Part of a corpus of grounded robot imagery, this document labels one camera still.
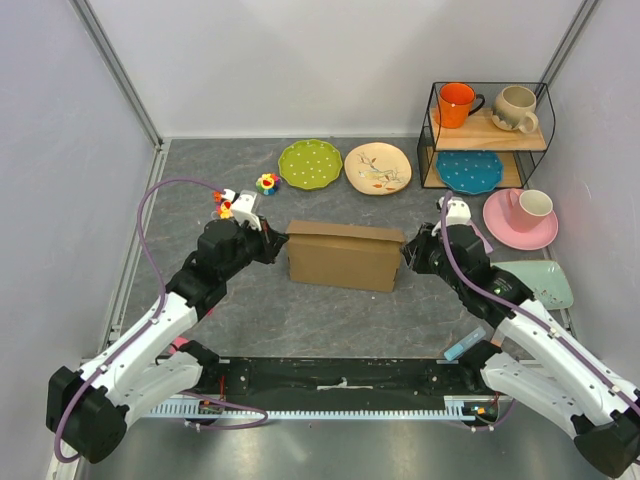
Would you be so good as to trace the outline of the brown cardboard box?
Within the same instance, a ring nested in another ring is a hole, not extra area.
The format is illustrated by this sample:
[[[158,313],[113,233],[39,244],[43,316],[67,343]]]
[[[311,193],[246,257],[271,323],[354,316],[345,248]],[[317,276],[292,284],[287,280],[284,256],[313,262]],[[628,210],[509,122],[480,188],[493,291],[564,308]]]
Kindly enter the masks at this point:
[[[405,235],[398,229],[293,220],[286,243],[290,279],[389,293]]]

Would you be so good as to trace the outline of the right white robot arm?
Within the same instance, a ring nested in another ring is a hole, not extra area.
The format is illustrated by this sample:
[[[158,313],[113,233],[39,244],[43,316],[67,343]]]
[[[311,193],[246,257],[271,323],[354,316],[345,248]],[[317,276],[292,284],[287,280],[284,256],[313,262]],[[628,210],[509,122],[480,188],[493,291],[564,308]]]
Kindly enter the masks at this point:
[[[591,354],[517,276],[492,264],[471,227],[440,230],[425,223],[402,254],[412,271],[441,278],[472,315],[519,344],[544,369],[530,370],[481,340],[458,359],[465,391],[489,388],[512,397],[562,429],[610,478],[638,462],[638,386]]]

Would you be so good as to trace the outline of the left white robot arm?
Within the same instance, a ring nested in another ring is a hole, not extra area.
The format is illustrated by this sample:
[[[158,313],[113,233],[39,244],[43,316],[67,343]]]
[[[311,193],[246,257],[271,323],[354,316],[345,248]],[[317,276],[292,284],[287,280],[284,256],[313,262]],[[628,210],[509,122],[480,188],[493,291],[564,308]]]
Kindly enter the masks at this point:
[[[197,247],[148,312],[103,353],[77,370],[59,368],[50,378],[46,426],[62,463],[78,457],[98,463],[109,456],[139,418],[171,396],[208,393],[219,382],[220,357],[188,341],[169,359],[156,358],[224,298],[228,281],[253,262],[272,264],[288,240],[267,220],[209,222]]]

